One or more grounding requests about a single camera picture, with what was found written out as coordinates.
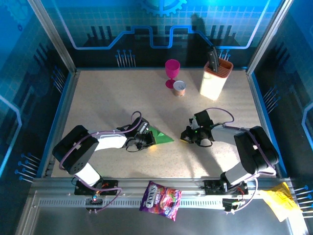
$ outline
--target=speckled tabletop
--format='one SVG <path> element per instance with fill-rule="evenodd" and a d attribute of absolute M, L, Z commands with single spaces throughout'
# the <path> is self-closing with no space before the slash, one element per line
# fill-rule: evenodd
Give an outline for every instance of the speckled tabletop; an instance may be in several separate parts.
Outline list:
<path fill-rule="evenodd" d="M 239 127 L 260 125 L 244 71 L 233 71 L 218 100 L 199 93 L 203 69 L 181 69 L 176 80 L 186 83 L 184 97 L 176 97 L 165 86 L 165 70 L 82 71 L 78 78 L 63 136 L 76 125 L 88 130 L 112 130 L 131 123 L 139 110 L 152 126 L 175 141 L 129 153 L 125 149 L 106 149 L 93 154 L 89 163 L 103 177 L 163 178 L 219 177 L 239 162 L 236 147 L 214 142 L 201 148 L 179 141 L 193 114 L 209 107 L 229 110 L 232 123 Z M 214 122 L 229 120 L 221 111 L 210 110 Z M 53 177 L 70 177 L 54 166 Z"/>

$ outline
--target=green paper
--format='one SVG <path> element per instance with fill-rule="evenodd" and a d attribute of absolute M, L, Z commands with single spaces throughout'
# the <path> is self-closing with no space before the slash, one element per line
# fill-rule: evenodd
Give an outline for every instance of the green paper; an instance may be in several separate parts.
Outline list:
<path fill-rule="evenodd" d="M 169 142 L 173 142 L 174 140 L 167 136 L 166 134 L 160 132 L 159 130 L 157 130 L 156 128 L 150 126 L 149 127 L 149 131 L 152 131 L 153 137 L 156 140 L 156 144 L 159 143 L 169 143 Z"/>

